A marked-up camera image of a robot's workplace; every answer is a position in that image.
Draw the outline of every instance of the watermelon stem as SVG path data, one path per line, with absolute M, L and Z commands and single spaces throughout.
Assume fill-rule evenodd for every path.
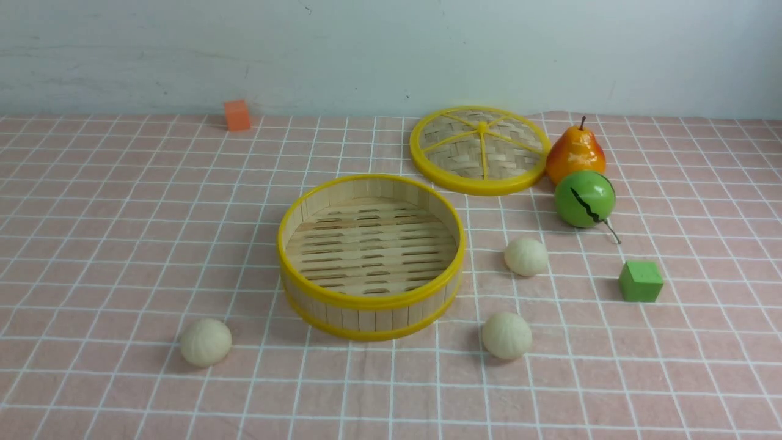
M 608 219 L 607 218 L 605 220 L 603 220 L 603 223 L 605 223 L 605 225 L 608 227 L 608 230 L 610 230 L 611 233 L 614 234 L 614 238 L 616 238 L 616 244 L 622 244 L 622 241 L 619 239 L 619 236 L 616 235 L 616 232 L 614 231 L 614 229 L 611 227 L 611 225 L 608 224 Z

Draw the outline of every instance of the bamboo steamer lid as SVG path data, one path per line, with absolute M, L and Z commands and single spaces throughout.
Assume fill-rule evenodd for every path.
M 483 106 L 459 106 L 423 118 L 410 137 L 413 162 L 443 188 L 501 196 L 534 185 L 551 143 L 533 122 Z

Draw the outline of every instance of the pink checkered tablecloth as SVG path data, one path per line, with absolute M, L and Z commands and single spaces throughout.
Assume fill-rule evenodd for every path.
M 446 315 L 396 341 L 312 330 L 280 295 L 274 240 L 305 191 L 369 171 L 425 181 L 415 118 L 0 116 L 0 438 L 779 440 L 782 121 L 587 115 L 618 203 L 576 233 L 551 184 L 443 190 L 468 230 Z M 530 118 L 552 141 L 581 114 Z M 550 273 L 501 251 L 541 240 Z M 654 304 L 621 300 L 657 261 Z M 479 324 L 517 311 L 533 350 L 498 363 Z M 194 319 L 235 346 L 181 359 Z

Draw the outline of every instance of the toy fruit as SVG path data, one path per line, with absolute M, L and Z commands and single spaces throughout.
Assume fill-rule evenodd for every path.
M 554 190 L 554 204 L 562 220 L 570 225 L 590 228 L 605 223 L 617 243 L 622 243 L 608 224 L 608 216 L 616 205 L 614 186 L 599 172 L 581 170 L 565 176 Z
M 586 120 L 586 116 L 581 117 L 581 125 L 573 125 L 565 130 L 551 147 L 546 158 L 546 174 L 555 185 L 559 185 L 566 175 L 575 171 L 605 172 L 605 154 L 594 133 L 584 128 Z

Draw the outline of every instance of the white wall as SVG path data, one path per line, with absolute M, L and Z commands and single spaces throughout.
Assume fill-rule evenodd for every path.
M 782 117 L 782 0 L 0 0 L 1 112 Z

